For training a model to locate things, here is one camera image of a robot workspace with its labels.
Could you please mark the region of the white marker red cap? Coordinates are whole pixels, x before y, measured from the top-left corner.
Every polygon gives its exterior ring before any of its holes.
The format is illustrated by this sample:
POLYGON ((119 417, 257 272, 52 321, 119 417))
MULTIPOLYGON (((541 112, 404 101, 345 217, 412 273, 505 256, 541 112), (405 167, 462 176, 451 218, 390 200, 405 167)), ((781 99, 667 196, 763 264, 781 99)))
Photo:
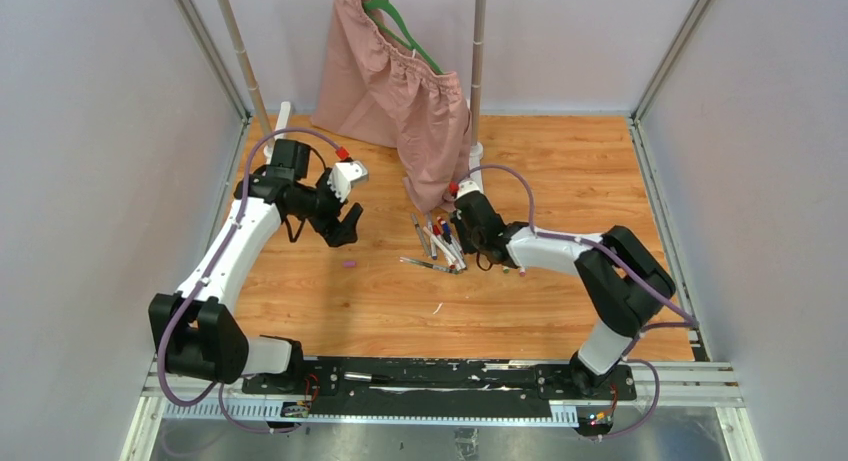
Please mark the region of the white marker red cap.
POLYGON ((436 223, 434 224, 434 228, 438 230, 438 236, 444 242, 445 246, 448 248, 448 251, 451 255, 456 259, 456 264, 459 270, 463 270, 465 268, 464 261, 459 251, 455 248, 452 238, 449 233, 445 230, 445 228, 441 224, 442 219, 438 217, 436 219, 436 223))

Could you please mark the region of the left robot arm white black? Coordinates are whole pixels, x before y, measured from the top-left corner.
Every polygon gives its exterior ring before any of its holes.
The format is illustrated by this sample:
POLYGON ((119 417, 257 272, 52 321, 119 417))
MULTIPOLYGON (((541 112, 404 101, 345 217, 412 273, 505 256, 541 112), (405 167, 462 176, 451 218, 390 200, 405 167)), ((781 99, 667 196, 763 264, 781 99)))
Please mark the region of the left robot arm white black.
POLYGON ((247 375, 268 374, 283 394, 306 381, 301 345, 287 338, 250 338, 235 320, 247 276, 270 238, 284 229, 298 240, 310 225, 330 247, 357 241, 360 204, 348 198, 367 181, 367 168, 339 147, 338 162, 323 169, 314 185, 308 174, 313 148, 279 139, 269 162, 238 182, 224 226, 199 266, 172 294, 158 294, 148 315, 161 372, 230 384, 247 375))

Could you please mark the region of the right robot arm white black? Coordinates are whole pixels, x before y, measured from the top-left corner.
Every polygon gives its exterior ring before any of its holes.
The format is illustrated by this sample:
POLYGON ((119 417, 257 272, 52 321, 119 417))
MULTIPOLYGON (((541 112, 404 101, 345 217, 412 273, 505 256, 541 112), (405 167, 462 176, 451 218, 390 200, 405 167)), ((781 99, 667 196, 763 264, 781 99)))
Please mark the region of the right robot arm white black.
POLYGON ((460 194, 455 207, 460 240, 490 263, 540 268, 582 281, 598 320, 569 361, 571 384, 584 398, 601 395, 640 331, 675 295, 669 273, 624 226, 581 236, 527 222, 506 223, 477 190, 460 194))

